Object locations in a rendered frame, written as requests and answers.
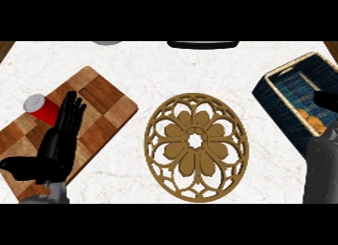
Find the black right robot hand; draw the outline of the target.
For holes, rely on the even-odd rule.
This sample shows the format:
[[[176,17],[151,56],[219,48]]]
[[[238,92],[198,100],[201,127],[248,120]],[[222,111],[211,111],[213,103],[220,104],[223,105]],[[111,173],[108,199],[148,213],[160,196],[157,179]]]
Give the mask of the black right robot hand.
[[[338,94],[324,92],[324,91],[316,91],[315,104],[324,109],[338,113]]]

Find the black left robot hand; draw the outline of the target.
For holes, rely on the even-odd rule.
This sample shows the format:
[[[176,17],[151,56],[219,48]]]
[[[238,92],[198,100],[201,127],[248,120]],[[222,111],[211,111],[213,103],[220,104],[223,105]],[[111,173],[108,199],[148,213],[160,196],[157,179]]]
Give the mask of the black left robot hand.
[[[0,169],[9,171],[18,181],[64,182],[76,161],[77,137],[82,128],[86,104],[76,91],[68,91],[55,126],[48,130],[36,157],[8,157]]]

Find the orange-brown croissant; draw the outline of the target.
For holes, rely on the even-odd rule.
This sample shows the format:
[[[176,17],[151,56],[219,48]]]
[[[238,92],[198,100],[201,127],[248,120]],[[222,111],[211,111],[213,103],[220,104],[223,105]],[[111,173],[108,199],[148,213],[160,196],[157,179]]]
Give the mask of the orange-brown croissant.
[[[326,126],[324,125],[322,120],[318,117],[312,116],[301,108],[297,109],[297,112],[304,118],[309,125],[315,128],[316,132],[322,135],[326,130]]]

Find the dark blue basket, tan rim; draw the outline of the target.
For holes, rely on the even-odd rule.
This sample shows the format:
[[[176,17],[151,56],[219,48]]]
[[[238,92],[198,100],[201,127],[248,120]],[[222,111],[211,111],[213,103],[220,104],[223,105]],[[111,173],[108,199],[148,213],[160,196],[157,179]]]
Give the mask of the dark blue basket, tan rim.
[[[253,90],[254,98],[301,156],[306,156],[309,139],[321,134],[297,110],[304,109],[324,125],[338,118],[338,113],[316,106],[316,91],[338,94],[338,68],[316,52],[267,72]]]

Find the golden oval openwork placemat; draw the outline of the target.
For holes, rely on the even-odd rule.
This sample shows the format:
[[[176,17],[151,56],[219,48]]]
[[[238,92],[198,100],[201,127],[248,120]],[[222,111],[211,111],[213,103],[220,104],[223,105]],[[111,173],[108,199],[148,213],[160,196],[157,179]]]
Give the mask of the golden oval openwork placemat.
[[[188,93],[157,107],[145,157],[157,183],[188,202],[211,202],[234,191],[248,166],[250,142],[241,120],[219,99]]]

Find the red can with grey lid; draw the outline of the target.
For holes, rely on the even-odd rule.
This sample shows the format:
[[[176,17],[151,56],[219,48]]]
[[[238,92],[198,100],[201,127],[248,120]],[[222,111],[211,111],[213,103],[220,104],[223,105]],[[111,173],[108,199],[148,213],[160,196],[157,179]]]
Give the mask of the red can with grey lid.
[[[42,95],[31,95],[24,104],[24,111],[49,125],[55,125],[59,106]]]

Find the checkered wooden cutting board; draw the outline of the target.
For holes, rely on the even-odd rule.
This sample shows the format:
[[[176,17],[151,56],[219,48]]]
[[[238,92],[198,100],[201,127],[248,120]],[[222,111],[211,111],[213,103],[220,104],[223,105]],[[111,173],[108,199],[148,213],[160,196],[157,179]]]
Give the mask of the checkered wooden cutting board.
[[[48,94],[48,99],[55,104],[61,104],[67,92],[73,90],[77,91],[77,97],[83,99],[86,110],[79,133],[76,163],[65,183],[73,181],[138,112],[133,100],[89,66]],[[6,157],[34,156],[49,129],[48,123],[28,113],[23,113],[0,131],[0,161]]]

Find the black rounded appliance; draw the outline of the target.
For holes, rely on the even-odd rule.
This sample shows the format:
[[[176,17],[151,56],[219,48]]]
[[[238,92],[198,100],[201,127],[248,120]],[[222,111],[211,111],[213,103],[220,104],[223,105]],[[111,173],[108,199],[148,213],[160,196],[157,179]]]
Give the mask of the black rounded appliance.
[[[169,41],[169,46],[180,49],[214,50],[235,48],[238,41]]]

